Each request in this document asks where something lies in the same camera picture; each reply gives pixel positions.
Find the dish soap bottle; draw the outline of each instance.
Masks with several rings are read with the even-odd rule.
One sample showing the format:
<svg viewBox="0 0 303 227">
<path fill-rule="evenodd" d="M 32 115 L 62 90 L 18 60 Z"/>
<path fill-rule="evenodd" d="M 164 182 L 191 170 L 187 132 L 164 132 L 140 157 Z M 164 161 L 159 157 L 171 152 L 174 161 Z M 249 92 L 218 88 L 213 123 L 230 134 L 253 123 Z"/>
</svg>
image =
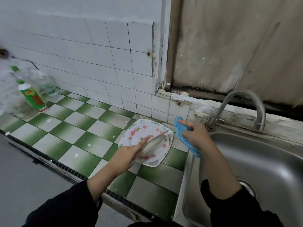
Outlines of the dish soap bottle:
<svg viewBox="0 0 303 227">
<path fill-rule="evenodd" d="M 44 93 L 46 93 L 48 96 L 55 96 L 57 95 L 57 91 L 55 90 L 55 87 L 49 83 L 47 78 L 44 76 L 43 72 L 39 70 L 30 70 L 34 75 L 39 85 L 41 85 Z"/>
<path fill-rule="evenodd" d="M 21 73 L 20 69 L 17 66 L 11 66 L 13 70 L 13 77 L 16 79 L 18 83 L 18 89 L 25 96 L 27 101 L 36 109 L 38 112 L 45 112 L 48 110 L 48 106 L 46 106 L 45 102 L 41 99 L 35 89 L 28 83 L 25 83 L 19 76 Z"/>
</svg>

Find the chrome faucet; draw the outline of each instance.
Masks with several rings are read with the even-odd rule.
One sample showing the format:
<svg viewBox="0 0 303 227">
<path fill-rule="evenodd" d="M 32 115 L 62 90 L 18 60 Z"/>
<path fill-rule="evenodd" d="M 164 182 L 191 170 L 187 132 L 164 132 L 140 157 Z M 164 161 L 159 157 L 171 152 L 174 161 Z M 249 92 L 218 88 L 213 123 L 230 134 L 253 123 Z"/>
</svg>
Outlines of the chrome faucet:
<svg viewBox="0 0 303 227">
<path fill-rule="evenodd" d="M 209 131 L 214 131 L 216 129 L 216 123 L 219 120 L 219 117 L 222 113 L 222 111 L 224 110 L 225 106 L 227 105 L 227 103 L 229 102 L 229 100 L 238 94 L 244 94 L 249 96 L 252 101 L 254 102 L 256 108 L 257 108 L 257 120 L 254 124 L 254 129 L 257 131 L 263 131 L 264 127 L 265 127 L 265 107 L 264 104 L 262 102 L 262 100 L 259 98 L 259 96 L 257 96 L 253 91 L 251 90 L 243 90 L 243 91 L 232 91 L 230 92 L 225 99 L 223 100 L 223 102 L 221 103 L 221 106 L 219 107 L 218 111 L 216 112 L 216 114 L 210 118 L 209 122 L 206 123 L 205 127 L 207 130 Z"/>
</svg>

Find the tiled countertop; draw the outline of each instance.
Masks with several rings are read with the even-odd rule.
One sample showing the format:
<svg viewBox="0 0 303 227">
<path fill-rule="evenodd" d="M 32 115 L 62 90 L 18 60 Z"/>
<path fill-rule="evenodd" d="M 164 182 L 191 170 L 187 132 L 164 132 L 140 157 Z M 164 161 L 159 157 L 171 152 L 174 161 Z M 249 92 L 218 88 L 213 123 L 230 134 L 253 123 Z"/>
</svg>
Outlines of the tiled countertop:
<svg viewBox="0 0 303 227">
<path fill-rule="evenodd" d="M 27 121 L 2 115 L 0 129 L 8 137 L 46 154 L 48 160 L 57 160 L 73 169 L 74 175 L 82 179 L 83 175 L 92 177 L 111 159 L 121 136 L 133 122 L 147 118 L 64 90 L 59 92 L 49 99 L 47 112 Z M 135 163 L 117 177 L 108 190 L 170 221 L 186 158 L 187 148 L 174 137 L 172 148 L 159 166 L 152 168 Z"/>
</svg>

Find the kitchen sink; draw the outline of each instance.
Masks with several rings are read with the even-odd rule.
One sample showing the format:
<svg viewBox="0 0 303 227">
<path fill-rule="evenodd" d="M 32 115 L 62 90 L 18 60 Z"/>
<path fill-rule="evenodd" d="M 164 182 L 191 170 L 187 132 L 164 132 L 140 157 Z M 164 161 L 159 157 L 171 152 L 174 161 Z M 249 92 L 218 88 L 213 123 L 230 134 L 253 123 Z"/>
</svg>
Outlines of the kitchen sink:
<svg viewBox="0 0 303 227">
<path fill-rule="evenodd" d="M 238 181 L 261 208 L 276 213 L 285 227 L 303 226 L 303 149 L 251 134 L 221 126 L 210 132 Z M 204 161 L 189 158 L 183 215 L 191 224 L 211 226 L 210 209 L 200 193 L 201 182 L 207 179 Z"/>
</svg>

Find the dish cloth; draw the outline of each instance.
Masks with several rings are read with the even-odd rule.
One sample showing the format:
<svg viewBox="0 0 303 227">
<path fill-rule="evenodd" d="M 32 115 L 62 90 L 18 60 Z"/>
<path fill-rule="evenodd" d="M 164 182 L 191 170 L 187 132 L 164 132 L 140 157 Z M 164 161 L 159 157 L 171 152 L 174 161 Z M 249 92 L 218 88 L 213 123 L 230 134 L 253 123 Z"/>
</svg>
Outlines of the dish cloth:
<svg viewBox="0 0 303 227">
<path fill-rule="evenodd" d="M 175 131 L 177 133 L 177 137 L 180 139 L 180 141 L 187 146 L 188 149 L 190 149 L 190 151 L 194 154 L 195 157 L 200 158 L 201 154 L 199 153 L 198 149 L 193 147 L 190 142 L 183 137 L 182 135 L 182 131 L 189 131 L 188 127 L 179 123 L 178 119 L 183 120 L 182 117 L 177 117 L 175 118 Z"/>
</svg>

